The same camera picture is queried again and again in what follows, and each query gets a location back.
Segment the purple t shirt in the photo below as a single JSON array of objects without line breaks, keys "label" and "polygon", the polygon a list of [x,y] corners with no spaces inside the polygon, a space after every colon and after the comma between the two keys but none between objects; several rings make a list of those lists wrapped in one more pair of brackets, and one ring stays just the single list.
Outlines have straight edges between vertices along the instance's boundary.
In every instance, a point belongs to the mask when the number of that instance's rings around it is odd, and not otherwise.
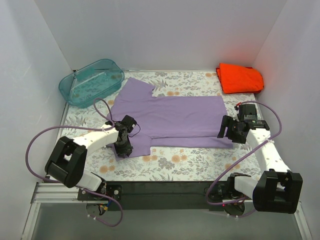
[{"label": "purple t shirt", "polygon": [[152,95],[155,86],[130,77],[111,107],[112,118],[134,118],[130,157],[147,156],[152,147],[231,149],[233,143],[218,138],[227,110],[220,96]]}]

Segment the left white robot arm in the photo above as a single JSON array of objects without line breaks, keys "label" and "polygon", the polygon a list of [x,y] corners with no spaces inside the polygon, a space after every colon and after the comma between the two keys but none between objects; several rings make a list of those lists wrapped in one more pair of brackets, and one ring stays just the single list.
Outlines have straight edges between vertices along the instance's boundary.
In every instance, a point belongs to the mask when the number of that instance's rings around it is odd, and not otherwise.
[{"label": "left white robot arm", "polygon": [[113,145],[117,157],[129,157],[133,152],[129,134],[136,125],[134,118],[125,115],[121,121],[108,121],[100,131],[75,138],[61,137],[45,165],[45,172],[68,188],[85,188],[95,200],[103,199],[107,193],[103,179],[85,170],[86,159],[108,145]]}]

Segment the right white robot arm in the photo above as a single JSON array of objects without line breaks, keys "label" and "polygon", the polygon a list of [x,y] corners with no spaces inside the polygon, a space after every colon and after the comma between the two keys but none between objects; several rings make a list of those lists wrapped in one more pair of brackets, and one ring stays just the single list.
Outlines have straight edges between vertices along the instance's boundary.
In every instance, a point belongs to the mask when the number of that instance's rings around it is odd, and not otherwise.
[{"label": "right white robot arm", "polygon": [[232,199],[241,195],[252,199],[259,212],[295,213],[303,185],[302,176],[292,172],[281,158],[269,125],[258,118],[256,102],[238,103],[234,108],[237,116],[223,116],[218,137],[249,144],[261,176],[255,180],[246,174],[232,173],[227,179],[227,195]]}]

